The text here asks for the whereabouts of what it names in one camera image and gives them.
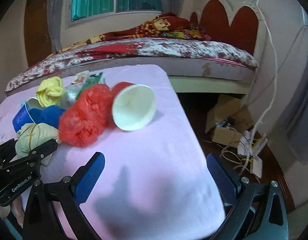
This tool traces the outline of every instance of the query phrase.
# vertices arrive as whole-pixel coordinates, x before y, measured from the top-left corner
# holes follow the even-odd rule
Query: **cardboard box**
[[[235,124],[231,127],[236,131],[216,126],[228,117],[235,119]],[[213,142],[237,148],[242,133],[253,125],[252,116],[246,106],[241,108],[240,99],[220,94],[216,106],[207,113],[205,133],[215,128],[212,134]]]

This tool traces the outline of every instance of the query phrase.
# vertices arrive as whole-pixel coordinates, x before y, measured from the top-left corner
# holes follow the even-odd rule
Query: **red blanket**
[[[129,30],[104,33],[103,35],[89,38],[86,41],[76,42],[69,47],[55,52],[54,54],[101,41],[115,41],[121,39],[144,37],[160,37],[198,41],[209,41],[211,39],[210,36],[205,33],[204,28],[195,25],[186,19],[179,18],[173,13],[166,13],[161,14],[154,19],[146,21],[141,25]]]

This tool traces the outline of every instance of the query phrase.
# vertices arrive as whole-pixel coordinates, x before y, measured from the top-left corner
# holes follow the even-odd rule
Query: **red plastic bag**
[[[97,119],[102,126],[106,126],[112,102],[110,88],[105,84],[96,84],[81,93],[73,108],[83,119]]]
[[[90,87],[60,117],[60,140],[77,147],[94,143],[108,124],[111,106],[112,97],[107,85]]]

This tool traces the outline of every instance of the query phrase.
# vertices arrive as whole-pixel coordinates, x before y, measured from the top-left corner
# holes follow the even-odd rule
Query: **floral bedsheet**
[[[5,92],[12,91],[32,80],[70,68],[85,62],[123,57],[184,57],[220,58],[257,67],[257,61],[248,52],[229,44],[216,41],[177,40],[164,38],[135,38],[104,41],[65,51],[35,64],[7,85]]]

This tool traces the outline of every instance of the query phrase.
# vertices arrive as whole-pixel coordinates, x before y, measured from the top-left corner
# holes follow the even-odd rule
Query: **red headboard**
[[[231,25],[229,18],[234,17]],[[190,21],[198,23],[197,14],[192,13]],[[206,29],[212,41],[231,44],[254,54],[259,19],[252,8],[242,6],[234,16],[229,16],[219,0],[210,0],[204,7],[199,25]]]

